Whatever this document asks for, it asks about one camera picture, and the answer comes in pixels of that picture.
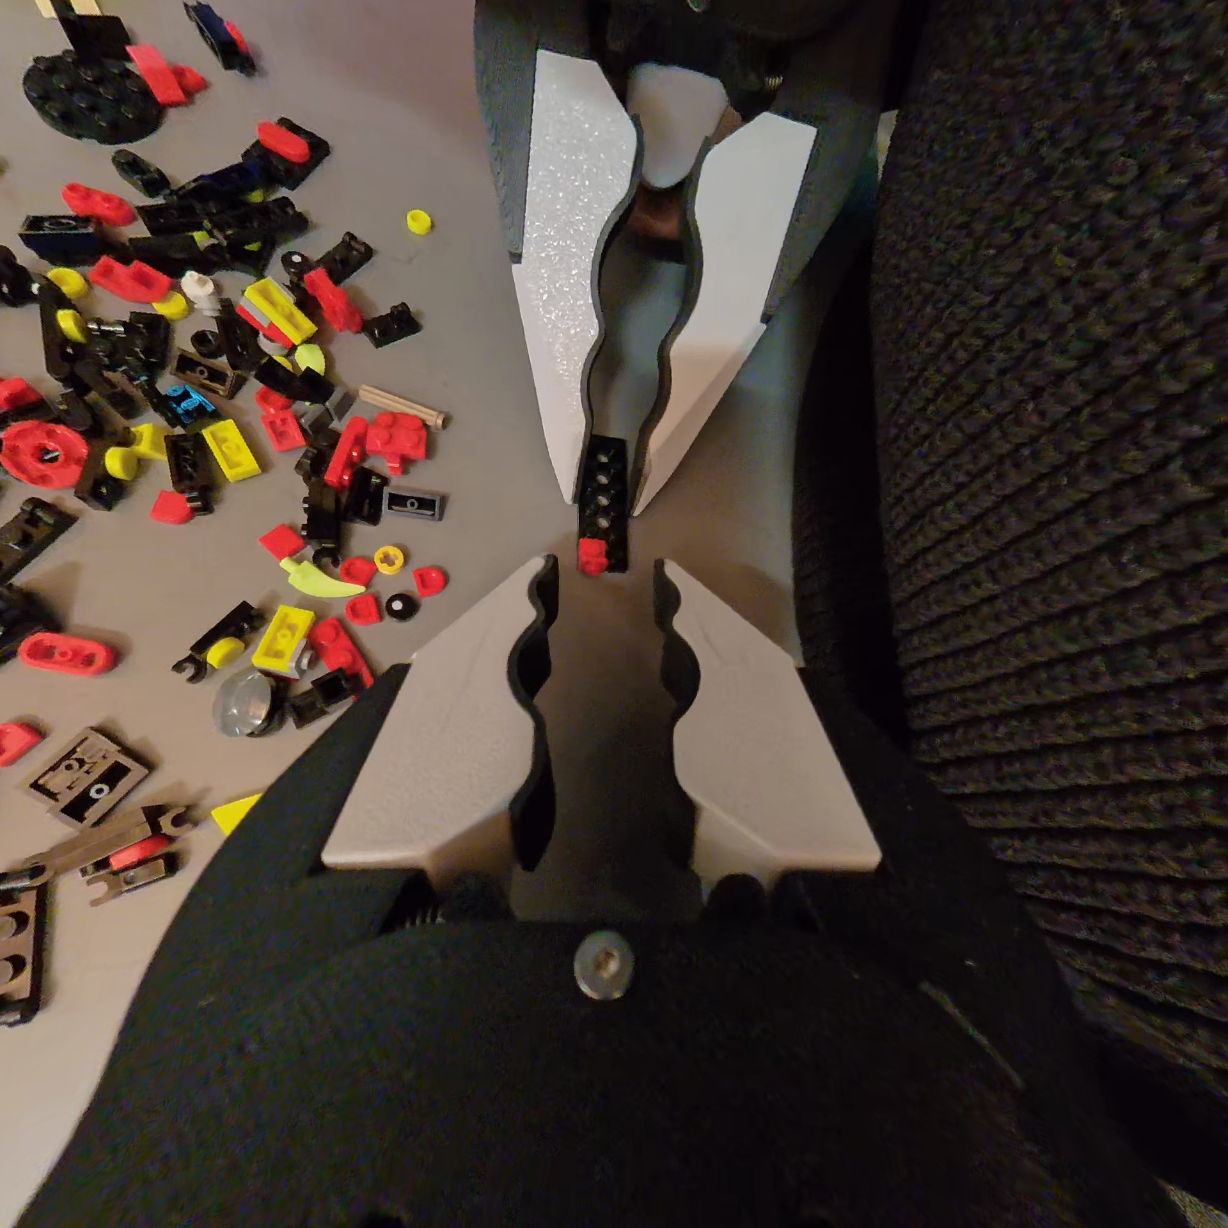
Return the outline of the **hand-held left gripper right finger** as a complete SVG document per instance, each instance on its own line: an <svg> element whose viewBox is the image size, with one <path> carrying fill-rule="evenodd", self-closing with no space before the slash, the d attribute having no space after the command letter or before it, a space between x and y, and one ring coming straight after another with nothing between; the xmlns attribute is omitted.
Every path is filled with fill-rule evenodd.
<svg viewBox="0 0 1228 1228"><path fill-rule="evenodd" d="M655 618L696 876L873 873L880 845L791 655L667 558Z"/></svg>

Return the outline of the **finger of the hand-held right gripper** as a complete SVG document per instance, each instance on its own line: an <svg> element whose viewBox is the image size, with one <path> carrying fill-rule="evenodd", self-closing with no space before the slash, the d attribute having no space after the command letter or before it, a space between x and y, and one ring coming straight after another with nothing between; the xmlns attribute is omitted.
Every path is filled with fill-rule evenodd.
<svg viewBox="0 0 1228 1228"><path fill-rule="evenodd" d="M684 210L690 267L639 433L633 515L648 510L678 469L763 336L816 137L810 124L763 112L700 149Z"/></svg>
<svg viewBox="0 0 1228 1228"><path fill-rule="evenodd" d="M591 371L604 336L601 269L640 178L640 126L601 66L538 51L516 305L548 460L567 503L592 430Z"/></svg>

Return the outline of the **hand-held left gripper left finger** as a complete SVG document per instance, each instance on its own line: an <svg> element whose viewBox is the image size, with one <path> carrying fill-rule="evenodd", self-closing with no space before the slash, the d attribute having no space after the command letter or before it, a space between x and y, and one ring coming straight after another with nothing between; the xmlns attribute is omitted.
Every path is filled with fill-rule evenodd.
<svg viewBox="0 0 1228 1228"><path fill-rule="evenodd" d="M548 678L559 560L532 557L426 643L323 849L336 870L532 871L556 826L535 697Z"/></svg>

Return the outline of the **long black lego plate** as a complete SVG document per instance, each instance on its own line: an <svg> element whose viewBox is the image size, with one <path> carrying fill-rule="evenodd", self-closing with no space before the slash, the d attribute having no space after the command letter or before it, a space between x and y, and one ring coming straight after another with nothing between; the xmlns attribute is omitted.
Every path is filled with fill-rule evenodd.
<svg viewBox="0 0 1228 1228"><path fill-rule="evenodd" d="M592 434L578 488L578 538L608 542L607 573L626 573L629 564L627 447L623 438Z"/></svg>

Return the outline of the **pile of lego pieces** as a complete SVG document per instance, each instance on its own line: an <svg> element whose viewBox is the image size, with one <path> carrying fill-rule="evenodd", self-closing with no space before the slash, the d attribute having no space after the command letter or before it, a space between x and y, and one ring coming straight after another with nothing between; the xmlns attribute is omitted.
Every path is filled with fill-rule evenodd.
<svg viewBox="0 0 1228 1228"><path fill-rule="evenodd" d="M265 472L224 402L247 381L275 453L297 453L304 482L301 523L257 538L292 589L345 602L341 618L279 605L271 615L240 601L173 662L186 683L228 672L214 724L234 738L260 738L288 719L306 728L374 683L351 626L408 620L447 574L420 567L412 591L380 598L379 574L398 573L393 545L345 557L348 526L376 528L386 513L439 519L443 497L396 493L389 478L423 462L430 433L447 417L389 393L348 392L328 376L319 326L385 348L417 335L406 303L366 314L347 289L374 248L345 232L322 256L291 248L313 224L291 191L330 156L329 142L290 117L263 120L231 164L171 181L135 146L208 80L98 3L38 3L67 45L35 55L23 98L54 131L113 149L117 177L143 202L69 181L66 210L28 215L19 243L42 263L32 272L3 256L3 308L37 308L45 395L3 377L3 478L23 498L3 520L3 665L95 680L119 664L107 640L69 630L48 599L18 577L76 526L85 510L114 512L155 465L165 488L149 516L186 526L216 509L221 487Z"/></svg>

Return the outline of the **person's right forearm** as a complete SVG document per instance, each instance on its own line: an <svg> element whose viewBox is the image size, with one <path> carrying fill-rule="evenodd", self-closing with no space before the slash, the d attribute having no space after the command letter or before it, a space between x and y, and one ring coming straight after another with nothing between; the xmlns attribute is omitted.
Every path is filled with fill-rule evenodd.
<svg viewBox="0 0 1228 1228"><path fill-rule="evenodd" d="M933 3L873 253L898 620L1137 422L1225 418L1225 3Z"/></svg>

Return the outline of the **person's right hand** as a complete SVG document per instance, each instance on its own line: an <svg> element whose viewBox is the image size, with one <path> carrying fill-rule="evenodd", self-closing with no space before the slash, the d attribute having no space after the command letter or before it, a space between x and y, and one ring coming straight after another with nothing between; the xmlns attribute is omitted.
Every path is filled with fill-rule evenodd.
<svg viewBox="0 0 1228 1228"><path fill-rule="evenodd" d="M656 189L642 181L624 228L637 251L659 262L683 265L686 262L684 215L684 181L668 189Z"/></svg>

